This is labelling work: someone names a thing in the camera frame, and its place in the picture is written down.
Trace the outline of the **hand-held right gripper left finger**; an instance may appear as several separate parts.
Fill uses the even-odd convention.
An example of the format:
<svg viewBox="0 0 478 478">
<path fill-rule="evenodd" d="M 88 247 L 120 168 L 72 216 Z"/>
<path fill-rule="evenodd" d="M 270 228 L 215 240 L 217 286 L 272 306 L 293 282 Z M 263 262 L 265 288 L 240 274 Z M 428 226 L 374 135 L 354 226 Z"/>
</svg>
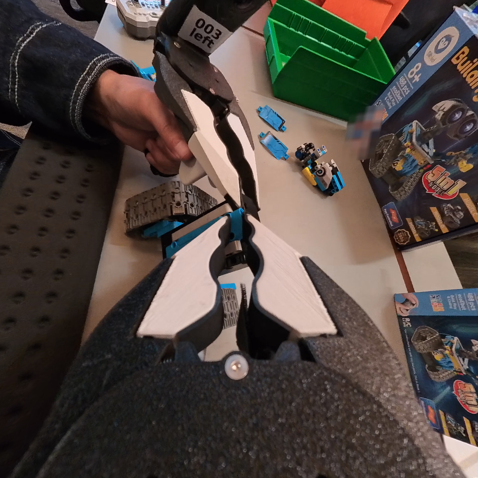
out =
<svg viewBox="0 0 478 478">
<path fill-rule="evenodd" d="M 222 331 L 218 275 L 225 265 L 229 217 L 223 216 L 173 257 L 137 337 L 213 341 Z"/>
</svg>

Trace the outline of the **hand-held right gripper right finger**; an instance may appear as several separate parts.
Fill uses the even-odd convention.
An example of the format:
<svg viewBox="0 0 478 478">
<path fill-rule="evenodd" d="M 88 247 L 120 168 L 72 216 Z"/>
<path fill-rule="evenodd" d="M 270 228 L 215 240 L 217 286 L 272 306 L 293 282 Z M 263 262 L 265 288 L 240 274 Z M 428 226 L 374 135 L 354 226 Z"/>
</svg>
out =
<svg viewBox="0 0 478 478">
<path fill-rule="evenodd" d="M 255 308 L 297 338 L 336 335 L 337 327 L 301 255 L 251 214 L 244 214 Z"/>
</svg>

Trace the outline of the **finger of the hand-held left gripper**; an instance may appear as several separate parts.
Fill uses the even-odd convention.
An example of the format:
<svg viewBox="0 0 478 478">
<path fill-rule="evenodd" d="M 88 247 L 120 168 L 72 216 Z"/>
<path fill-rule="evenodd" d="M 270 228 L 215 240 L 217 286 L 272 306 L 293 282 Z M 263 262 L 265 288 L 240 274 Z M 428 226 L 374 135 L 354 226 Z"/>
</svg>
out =
<svg viewBox="0 0 478 478">
<path fill-rule="evenodd" d="M 222 196 L 228 195 L 235 208 L 241 207 L 239 177 L 215 129 L 211 109 L 194 93 L 184 89 L 181 93 L 194 120 L 195 131 L 188 140 L 194 160 L 182 162 L 180 180 L 184 184 L 193 184 L 208 176 Z"/>
<path fill-rule="evenodd" d="M 241 205 L 259 220 L 259 192 L 255 152 L 241 118 L 229 112 L 225 117 L 225 142 L 230 160 L 239 177 Z"/>
</svg>

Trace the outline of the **blue grey tracked toy robot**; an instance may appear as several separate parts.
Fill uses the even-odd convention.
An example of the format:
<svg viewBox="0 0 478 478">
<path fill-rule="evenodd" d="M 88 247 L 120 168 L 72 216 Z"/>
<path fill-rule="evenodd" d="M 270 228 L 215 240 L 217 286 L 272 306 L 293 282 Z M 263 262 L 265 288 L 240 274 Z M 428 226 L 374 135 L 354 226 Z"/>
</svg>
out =
<svg viewBox="0 0 478 478">
<path fill-rule="evenodd" d="M 158 239 L 160 240 L 160 245 L 162 248 L 161 236 L 163 236 L 165 233 L 170 232 L 176 227 L 181 226 L 182 224 L 185 224 L 186 222 L 189 222 L 194 218 L 197 218 L 201 214 L 209 212 L 215 206 L 218 206 L 222 203 L 226 203 L 227 205 L 229 205 L 233 211 L 240 208 L 235 208 L 234 206 L 231 206 L 227 201 L 219 203 L 215 198 L 207 194 L 204 190 L 194 185 L 185 185 L 180 181 L 168 182 L 149 189 L 143 193 L 137 194 L 126 201 L 126 234 L 131 237 L 138 236 L 146 239 Z M 242 242 L 243 245 L 245 245 L 248 249 L 247 241 L 244 239 L 244 214 L 246 213 L 246 211 L 243 211 Z M 168 268 L 171 264 L 172 257 L 164 258 L 164 260 L 161 262 L 161 266 L 166 266 L 166 272 L 168 271 Z M 223 304 L 222 308 L 224 327 L 225 320 Z"/>
</svg>

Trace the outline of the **person's left forearm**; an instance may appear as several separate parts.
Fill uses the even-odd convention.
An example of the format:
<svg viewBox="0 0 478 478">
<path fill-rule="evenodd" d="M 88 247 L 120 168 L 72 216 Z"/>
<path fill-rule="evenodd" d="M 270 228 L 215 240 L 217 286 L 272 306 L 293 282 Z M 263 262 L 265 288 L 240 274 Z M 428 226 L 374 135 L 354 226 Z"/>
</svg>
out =
<svg viewBox="0 0 478 478">
<path fill-rule="evenodd" d="M 52 134 L 111 140 L 111 133 L 83 119 L 83 107 L 106 70 L 139 76 L 132 63 L 31 1 L 1 1 L 0 44 L 1 123 L 32 121 Z"/>
</svg>

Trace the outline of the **grey desk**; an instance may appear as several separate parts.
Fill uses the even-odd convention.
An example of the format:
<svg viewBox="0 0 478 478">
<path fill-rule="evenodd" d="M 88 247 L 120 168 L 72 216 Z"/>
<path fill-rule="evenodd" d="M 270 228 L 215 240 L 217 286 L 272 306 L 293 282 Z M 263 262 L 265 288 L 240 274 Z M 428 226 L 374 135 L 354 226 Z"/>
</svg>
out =
<svg viewBox="0 0 478 478">
<path fill-rule="evenodd" d="M 273 96 L 262 36 L 271 8 L 266 3 L 210 57 L 238 98 L 253 136 L 260 220 L 310 257 L 363 308 L 406 368 L 394 294 L 461 289 L 461 283 L 443 243 L 395 253 L 367 176 L 345 142 L 343 121 Z M 129 37 L 112 5 L 106 8 L 95 40 L 140 67 L 152 63 L 152 41 Z M 287 130 L 277 137 L 289 149 L 286 161 L 276 160 L 260 144 L 259 133 L 269 128 L 256 109 L 264 105 L 285 118 Z M 327 147 L 325 159 L 336 161 L 345 180 L 341 192 L 325 197 L 305 180 L 293 161 L 303 142 Z M 160 261 L 153 241 L 126 237 L 123 211 L 126 199 L 165 179 L 152 175 L 143 153 L 125 148 L 82 342 Z"/>
</svg>

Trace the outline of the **blue flat plastic piece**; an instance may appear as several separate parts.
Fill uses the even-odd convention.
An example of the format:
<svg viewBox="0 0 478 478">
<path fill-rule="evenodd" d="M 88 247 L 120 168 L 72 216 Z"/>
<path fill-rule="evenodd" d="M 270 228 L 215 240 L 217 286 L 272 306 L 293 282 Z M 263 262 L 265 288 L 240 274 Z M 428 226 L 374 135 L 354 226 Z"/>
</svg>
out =
<svg viewBox="0 0 478 478">
<path fill-rule="evenodd" d="M 277 159 L 277 160 L 287 160 L 288 147 L 285 146 L 276 136 L 274 136 L 270 131 L 267 133 L 261 132 L 259 134 L 260 143 L 266 147 L 266 149 Z"/>
<path fill-rule="evenodd" d="M 276 131 L 285 132 L 285 119 L 270 106 L 260 106 L 257 108 L 259 117 Z"/>
</svg>

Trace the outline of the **white grey toy module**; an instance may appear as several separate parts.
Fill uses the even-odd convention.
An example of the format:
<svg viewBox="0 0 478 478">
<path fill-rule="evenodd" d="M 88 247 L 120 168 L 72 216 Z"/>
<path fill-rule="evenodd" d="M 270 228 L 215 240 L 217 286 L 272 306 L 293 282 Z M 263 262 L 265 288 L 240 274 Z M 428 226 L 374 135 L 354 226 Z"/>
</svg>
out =
<svg viewBox="0 0 478 478">
<path fill-rule="evenodd" d="M 160 16 L 169 0 L 116 0 L 119 18 L 127 33 L 139 40 L 154 39 Z"/>
</svg>

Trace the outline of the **green plastic bin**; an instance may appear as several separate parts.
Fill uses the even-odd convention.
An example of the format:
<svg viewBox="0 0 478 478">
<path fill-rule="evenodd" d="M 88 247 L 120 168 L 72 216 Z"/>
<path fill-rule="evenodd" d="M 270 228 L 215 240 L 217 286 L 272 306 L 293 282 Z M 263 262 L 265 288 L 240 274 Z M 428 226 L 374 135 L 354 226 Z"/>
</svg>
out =
<svg viewBox="0 0 478 478">
<path fill-rule="evenodd" d="M 310 1 L 277 1 L 263 32 L 274 96 L 326 115 L 354 119 L 395 75 L 377 38 Z"/>
</svg>

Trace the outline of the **black dimpled mat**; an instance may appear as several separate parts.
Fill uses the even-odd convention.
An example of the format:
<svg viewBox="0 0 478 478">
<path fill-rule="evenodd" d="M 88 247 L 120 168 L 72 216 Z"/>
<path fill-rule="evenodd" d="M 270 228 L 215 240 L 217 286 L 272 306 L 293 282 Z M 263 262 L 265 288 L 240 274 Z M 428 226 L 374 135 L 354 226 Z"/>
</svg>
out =
<svg viewBox="0 0 478 478">
<path fill-rule="evenodd" d="M 1 477 L 42 427 L 76 355 L 123 147 L 28 134 L 1 187 Z"/>
</svg>

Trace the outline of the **blue printed booklet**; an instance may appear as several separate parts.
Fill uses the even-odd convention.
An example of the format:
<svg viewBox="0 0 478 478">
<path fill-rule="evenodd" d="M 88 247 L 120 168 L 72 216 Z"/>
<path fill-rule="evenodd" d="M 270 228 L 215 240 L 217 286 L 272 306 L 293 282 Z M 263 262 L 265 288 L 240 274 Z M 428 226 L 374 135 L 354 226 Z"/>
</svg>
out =
<svg viewBox="0 0 478 478">
<path fill-rule="evenodd" d="M 429 425 L 478 444 L 477 288 L 394 295 L 414 391 Z"/>
</svg>

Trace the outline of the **orange plastic case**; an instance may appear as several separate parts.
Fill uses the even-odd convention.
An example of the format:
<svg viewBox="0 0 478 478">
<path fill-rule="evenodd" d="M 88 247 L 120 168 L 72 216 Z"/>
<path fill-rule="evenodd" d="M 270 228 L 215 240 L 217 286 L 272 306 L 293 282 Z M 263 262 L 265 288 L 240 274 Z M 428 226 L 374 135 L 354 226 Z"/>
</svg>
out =
<svg viewBox="0 0 478 478">
<path fill-rule="evenodd" d="M 368 39 L 380 39 L 407 3 L 408 0 L 326 0 L 321 6 L 364 30 Z"/>
</svg>

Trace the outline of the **dark printed toy kit box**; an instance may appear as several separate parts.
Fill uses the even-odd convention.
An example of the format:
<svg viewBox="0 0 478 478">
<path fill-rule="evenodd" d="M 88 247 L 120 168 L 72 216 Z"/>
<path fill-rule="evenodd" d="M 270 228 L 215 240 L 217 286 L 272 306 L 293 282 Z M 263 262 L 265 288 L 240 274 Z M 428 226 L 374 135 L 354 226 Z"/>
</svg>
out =
<svg viewBox="0 0 478 478">
<path fill-rule="evenodd" d="M 477 26 L 455 7 L 375 103 L 380 138 L 362 164 L 398 249 L 477 232 Z"/>
</svg>

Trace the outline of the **black divider panel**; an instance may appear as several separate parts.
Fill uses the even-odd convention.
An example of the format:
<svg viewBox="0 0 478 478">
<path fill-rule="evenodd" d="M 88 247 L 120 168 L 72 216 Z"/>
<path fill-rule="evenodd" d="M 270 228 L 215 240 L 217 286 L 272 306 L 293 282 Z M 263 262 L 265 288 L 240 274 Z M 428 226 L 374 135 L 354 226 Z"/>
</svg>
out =
<svg viewBox="0 0 478 478">
<path fill-rule="evenodd" d="M 398 61 L 417 43 L 426 40 L 453 13 L 454 6 L 473 0 L 410 0 L 379 40 L 390 62 Z"/>
</svg>

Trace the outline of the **person's denim jacket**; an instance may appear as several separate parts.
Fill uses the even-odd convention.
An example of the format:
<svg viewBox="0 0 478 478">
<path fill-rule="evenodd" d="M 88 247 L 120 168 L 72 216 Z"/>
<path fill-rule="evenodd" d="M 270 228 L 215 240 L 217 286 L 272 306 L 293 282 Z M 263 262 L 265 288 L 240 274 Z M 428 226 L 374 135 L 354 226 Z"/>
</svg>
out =
<svg viewBox="0 0 478 478">
<path fill-rule="evenodd" d="M 0 124 L 0 185 L 3 185 L 31 122 L 22 126 Z"/>
</svg>

